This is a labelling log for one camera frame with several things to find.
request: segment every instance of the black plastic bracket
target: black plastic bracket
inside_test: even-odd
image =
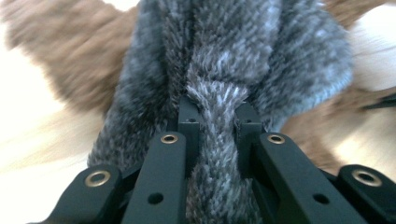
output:
[[[191,176],[200,151],[200,121],[201,117],[198,108],[187,96],[180,98],[178,111],[177,131],[186,137],[187,157],[186,157],[186,177]]]
[[[252,158],[265,170],[257,167],[255,175],[266,172],[274,186],[276,196],[269,199],[279,199],[260,207],[265,223],[366,223],[286,135],[261,134]],[[265,201],[270,190],[258,190],[265,186],[257,184],[253,188],[256,200]]]
[[[254,135],[262,132],[262,122],[251,104],[244,102],[235,110],[235,143],[238,148],[238,169],[243,178],[251,177],[250,148]]]
[[[185,223],[185,165],[186,138],[183,134],[156,135],[151,140],[121,223]]]

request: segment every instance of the fuzzy gray material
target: fuzzy gray material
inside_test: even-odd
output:
[[[190,223],[260,223],[251,181],[241,179],[234,111],[250,101],[263,128],[351,79],[344,31],[315,0],[143,0],[133,43],[90,166],[125,170],[142,161],[182,94],[204,118],[199,160],[189,180]]]

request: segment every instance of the gray knitted fabric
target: gray knitted fabric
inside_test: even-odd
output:
[[[190,223],[260,223],[251,181],[241,179],[234,111],[250,101],[263,128],[343,89],[351,79],[344,32],[314,0],[143,0],[132,46],[89,157],[121,170],[142,161],[182,94],[204,119],[189,180]]]

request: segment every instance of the fur rug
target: fur rug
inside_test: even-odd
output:
[[[385,0],[325,0],[325,8],[346,28]],[[22,49],[45,70],[53,89],[76,110],[104,113],[111,105],[122,58],[131,42],[137,8],[127,12],[99,0],[3,0],[7,43]],[[330,101],[292,118],[283,133],[313,162],[336,173],[342,162],[321,141],[322,129],[339,113],[359,112],[396,89],[367,92],[351,86]]]

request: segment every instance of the gray fur fabric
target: gray fur fabric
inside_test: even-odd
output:
[[[342,28],[315,0],[143,0],[133,40],[88,164],[142,161],[188,94],[204,119],[188,221],[260,223],[237,169],[234,111],[248,100],[264,130],[278,132],[343,89],[351,56]]]

